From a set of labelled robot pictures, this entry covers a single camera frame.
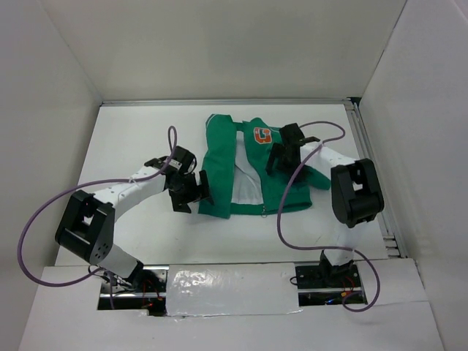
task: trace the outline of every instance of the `robotic arm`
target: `robotic arm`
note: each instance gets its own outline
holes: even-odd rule
[[[363,226],[373,221],[384,208],[374,163],[370,159],[356,160],[322,146],[316,137],[306,138],[297,124],[279,130],[283,144],[275,143],[267,164],[267,173],[275,168],[291,176],[300,163],[317,148],[319,151],[306,165],[331,180],[331,203],[338,219],[333,232],[333,245],[355,249]],[[308,170],[303,168],[296,181],[305,181]],[[327,275],[345,272],[352,265],[353,253],[344,250],[324,250],[321,265]]]
[[[116,184],[93,194],[82,190],[75,192],[58,226],[56,242],[90,265],[111,271],[133,286],[150,279],[143,276],[151,272],[143,270],[141,261],[113,243],[114,223],[143,200],[166,189],[173,210],[177,212],[191,213],[188,203],[202,199],[213,201],[205,171],[200,171],[200,184],[197,184],[193,173],[194,154],[176,146],[174,157],[165,171],[152,178],[162,168],[165,159],[162,157],[146,162],[130,177],[131,180],[148,180]]]

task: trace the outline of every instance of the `white enclosure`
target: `white enclosure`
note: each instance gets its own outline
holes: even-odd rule
[[[212,333],[216,337],[203,344],[207,350],[221,350],[226,341],[226,350],[373,351],[388,346],[384,350],[439,351],[437,330],[446,351],[468,348],[468,232],[463,220],[468,198],[467,0],[4,0],[0,29],[2,350],[17,350],[25,330],[22,350],[63,350],[65,345],[151,349],[151,337],[163,339],[167,332],[171,339],[164,339],[161,350],[195,347],[199,335]],[[359,109],[348,97],[363,98]],[[71,288],[37,289],[20,271],[15,255],[20,232],[44,201],[76,184],[80,174],[80,181],[128,176],[146,161],[148,154],[142,153],[149,153],[148,148],[158,148],[150,157],[166,152],[159,152],[164,140],[153,142],[150,129],[140,134],[134,121],[160,128],[157,138],[164,137],[167,125],[180,125],[181,145],[185,140],[201,157],[202,120],[205,112],[209,115],[198,110],[203,105],[235,115],[239,107],[232,99],[243,99],[259,106],[247,115],[265,113],[275,124],[307,121],[307,113],[320,110],[313,104],[304,110],[307,104],[297,100],[289,106],[268,100],[284,98],[345,102],[335,106],[336,114],[321,112],[350,131],[350,139],[341,140],[337,149],[350,156],[360,151],[359,156],[370,155],[376,162],[388,212],[361,244],[382,274],[382,296],[372,312],[355,315],[340,306],[324,306],[266,319],[148,322],[139,313],[116,317],[97,311],[98,279]],[[163,99],[210,101],[168,102],[161,108]],[[123,106],[112,103],[116,100],[158,100],[153,106],[159,105]],[[99,109],[103,102],[107,104]],[[174,112],[174,106],[182,105],[197,107]],[[290,111],[294,116],[282,118]],[[187,116],[190,123],[184,123]],[[128,147],[140,139],[141,145]],[[121,154],[125,161],[116,163]],[[104,167],[102,157],[111,166]],[[321,203],[320,195],[315,196]],[[136,223],[143,232],[152,224],[152,211],[167,206],[163,202],[148,200],[146,207],[124,217],[116,240],[129,245],[122,233]],[[58,282],[86,271],[83,261],[63,249],[57,256],[53,235],[64,204],[58,202],[39,218],[24,249],[36,276],[55,262],[44,277]],[[172,213],[167,208],[160,216],[154,220],[171,219]],[[313,217],[289,216],[286,225],[294,229],[292,238],[298,243],[320,239],[300,232],[322,225]],[[153,263],[317,259],[287,251],[273,237],[264,243],[230,241],[230,234],[238,235],[235,222],[223,233],[226,246],[207,244],[203,235],[214,229],[200,217],[164,227],[182,234],[185,224],[194,224],[190,221],[199,225],[199,241],[185,237],[186,245],[193,245],[192,256],[186,254],[188,246],[178,256],[179,244],[169,235],[159,248],[152,247],[155,242],[136,241],[126,249],[145,259],[158,250],[166,262]],[[262,228],[264,237],[266,225],[274,225],[273,218],[248,221]],[[321,228],[326,232],[326,225]],[[395,235],[409,259],[387,259],[382,235]],[[367,266],[359,265],[371,296],[374,280]],[[70,296],[76,304],[69,302]],[[138,343],[124,335],[129,321]],[[81,332],[71,333],[76,327]],[[246,338],[233,337],[230,328]],[[332,328],[341,337],[329,334]]]

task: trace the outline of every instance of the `purple cable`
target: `purple cable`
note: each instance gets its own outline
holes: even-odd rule
[[[171,130],[174,132],[174,144],[171,143],[171,139],[170,139],[170,131]],[[169,144],[170,144],[170,146],[173,146],[173,149],[172,149],[169,157],[166,158],[165,163],[163,164],[161,169],[159,171],[157,171],[155,174],[149,175],[149,176],[144,177],[144,178],[137,178],[137,179],[133,179],[133,180],[128,179],[128,178],[116,178],[116,179],[104,179],[104,180],[101,180],[101,181],[90,181],[88,183],[84,183],[84,184],[74,186],[74,187],[72,187],[72,188],[70,188],[68,190],[64,190],[60,194],[57,194],[56,196],[54,196],[51,199],[49,199],[48,201],[46,201],[43,205],[41,205],[36,210],[36,212],[33,213],[31,218],[27,221],[26,225],[23,228],[23,231],[21,232],[20,240],[18,241],[18,247],[16,249],[16,256],[17,256],[18,263],[19,263],[20,268],[23,271],[23,273],[28,278],[30,278],[30,280],[32,280],[33,282],[35,282],[35,283],[37,283],[39,285],[43,285],[45,287],[68,287],[70,285],[82,282],[83,280],[89,278],[90,276],[93,276],[98,271],[102,271],[103,268],[97,268],[94,271],[92,271],[91,273],[88,273],[85,276],[82,276],[81,278],[78,278],[76,280],[72,280],[70,282],[65,282],[65,283],[44,282],[43,280],[33,276],[32,273],[28,270],[28,268],[26,267],[26,265],[24,263],[24,260],[23,260],[23,244],[24,244],[24,239],[26,237],[26,234],[27,234],[32,222],[34,222],[34,220],[41,214],[42,211],[44,211],[50,204],[54,203],[59,198],[65,196],[65,195],[67,195],[67,194],[69,194],[71,192],[75,192],[75,191],[77,191],[79,189],[85,188],[87,186],[92,186],[92,185],[100,185],[100,184],[108,184],[108,183],[126,183],[128,181],[141,182],[141,181],[149,181],[150,179],[157,177],[159,174],[164,172],[166,167],[169,165],[170,160],[174,157],[174,153],[176,152],[177,130],[176,130],[176,128],[174,126],[169,127],[169,129],[167,130],[167,136],[168,136],[168,139],[169,139]]]
[[[331,126],[335,126],[335,127],[339,128],[341,130],[342,134],[339,137],[331,137],[329,139],[325,139],[321,144],[319,144],[319,146],[316,149],[314,149],[309,155],[307,155],[307,157],[299,164],[299,166],[296,168],[296,170],[292,174],[290,181],[288,182],[288,184],[286,185],[286,188],[284,189],[283,196],[282,196],[281,201],[279,203],[278,216],[276,218],[276,229],[278,230],[279,240],[281,240],[281,242],[284,245],[286,245],[287,247],[290,247],[291,249],[294,249],[294,250],[301,250],[301,251],[344,250],[344,251],[355,252],[356,254],[361,256],[367,262],[367,264],[372,269],[372,271],[374,272],[375,280],[377,281],[377,290],[375,292],[375,296],[372,299],[372,301],[367,306],[363,307],[362,309],[351,309],[346,304],[346,300],[348,298],[350,298],[351,296],[359,294],[359,292],[354,292],[354,293],[352,292],[349,295],[346,295],[343,298],[343,301],[341,303],[343,304],[343,307],[345,309],[347,309],[348,311],[351,311],[351,312],[364,312],[364,311],[369,310],[377,302],[377,299],[379,298],[379,295],[380,295],[380,277],[379,277],[379,274],[377,273],[377,270],[375,269],[374,265],[372,264],[372,262],[371,262],[371,260],[369,258],[367,258],[361,251],[358,251],[356,249],[351,249],[351,248],[346,247],[346,246],[296,246],[296,245],[292,245],[292,244],[288,243],[284,239],[284,236],[283,236],[283,234],[281,232],[281,215],[282,215],[282,212],[283,212],[284,203],[286,201],[287,194],[290,191],[291,186],[293,185],[293,182],[294,182],[295,178],[298,176],[298,174],[301,171],[302,167],[304,167],[304,165],[307,163],[307,161],[309,161],[309,159],[312,156],[314,156],[323,147],[324,144],[329,143],[331,141],[340,140],[346,135],[346,131],[344,130],[344,128],[342,126],[340,126],[340,125],[338,125],[336,123],[333,123],[333,122],[329,122],[329,121],[309,122],[309,123],[303,124],[302,126],[300,126],[300,128],[303,128],[303,127],[306,127],[306,126],[311,126],[312,124],[330,124]]]

